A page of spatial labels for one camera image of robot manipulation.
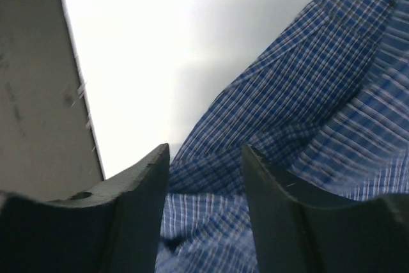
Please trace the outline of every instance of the scratch mark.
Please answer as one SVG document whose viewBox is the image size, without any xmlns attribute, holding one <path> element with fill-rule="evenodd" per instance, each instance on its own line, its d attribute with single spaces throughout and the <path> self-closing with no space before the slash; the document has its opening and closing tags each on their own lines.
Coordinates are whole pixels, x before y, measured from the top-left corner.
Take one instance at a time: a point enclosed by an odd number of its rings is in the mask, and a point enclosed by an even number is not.
<svg viewBox="0 0 409 273">
<path fill-rule="evenodd" d="M 6 88 L 6 92 L 7 92 L 7 95 L 8 95 L 8 100 L 10 102 L 15 102 L 17 100 L 17 97 L 13 93 L 13 88 L 12 88 L 12 85 L 10 84 L 10 82 L 6 82 L 4 87 Z"/>
<path fill-rule="evenodd" d="M 19 107 L 17 107 L 16 105 L 13 106 L 13 112 L 14 112 L 14 118 L 16 119 L 17 122 L 21 122 L 23 117 L 20 114 L 20 110 Z"/>
<path fill-rule="evenodd" d="M 81 84 L 77 89 L 78 97 L 81 99 L 85 95 L 85 84 Z"/>
<path fill-rule="evenodd" d="M 6 71 L 10 65 L 10 62 L 8 61 L 9 51 L 10 46 L 8 44 L 7 38 L 0 38 L 0 70 Z"/>
<path fill-rule="evenodd" d="M 389 210 L 392 212 L 394 220 L 398 223 L 403 224 L 405 220 L 403 219 L 402 213 L 396 206 L 396 204 L 390 198 L 385 198 L 384 201 L 389 207 Z"/>
</svg>

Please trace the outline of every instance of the hole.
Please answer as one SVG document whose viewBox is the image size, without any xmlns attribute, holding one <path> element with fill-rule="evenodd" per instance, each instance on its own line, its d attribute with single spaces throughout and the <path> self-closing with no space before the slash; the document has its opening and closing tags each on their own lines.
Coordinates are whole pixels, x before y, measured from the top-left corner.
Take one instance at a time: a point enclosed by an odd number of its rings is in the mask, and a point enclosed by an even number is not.
<svg viewBox="0 0 409 273">
<path fill-rule="evenodd" d="M 182 245 L 183 241 L 185 241 L 184 238 L 178 237 L 178 238 L 175 238 L 175 239 L 172 239 L 172 240 L 166 240 L 166 241 L 164 242 L 164 244 L 165 244 L 165 246 L 166 246 L 168 249 L 170 249 L 172 252 L 175 252 L 176 249 L 177 249 L 180 245 Z"/>
<path fill-rule="evenodd" d="M 76 195 L 71 196 L 68 200 L 75 201 L 77 199 L 89 198 L 90 196 L 92 196 L 92 193 L 90 192 L 80 192 L 80 193 L 77 193 Z"/>
</svg>

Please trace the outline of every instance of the white background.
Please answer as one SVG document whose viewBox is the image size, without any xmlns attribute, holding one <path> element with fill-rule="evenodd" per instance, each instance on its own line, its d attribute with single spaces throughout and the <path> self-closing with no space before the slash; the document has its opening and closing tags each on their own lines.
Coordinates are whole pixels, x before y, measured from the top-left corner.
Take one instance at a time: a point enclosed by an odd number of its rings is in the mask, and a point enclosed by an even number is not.
<svg viewBox="0 0 409 273">
<path fill-rule="evenodd" d="M 65 0 L 105 177 L 174 155 L 310 0 Z"/>
</svg>

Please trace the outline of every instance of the plaid fabric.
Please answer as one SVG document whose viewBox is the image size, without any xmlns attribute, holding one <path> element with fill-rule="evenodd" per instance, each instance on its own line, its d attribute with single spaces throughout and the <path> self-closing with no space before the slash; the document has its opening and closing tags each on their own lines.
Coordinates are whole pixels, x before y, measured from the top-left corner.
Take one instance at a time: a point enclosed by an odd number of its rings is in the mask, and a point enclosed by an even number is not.
<svg viewBox="0 0 409 273">
<path fill-rule="evenodd" d="M 409 191 L 408 1 L 313 0 L 215 99 L 171 165 L 157 272 L 258 271 L 244 143 L 353 199 Z"/>
</svg>

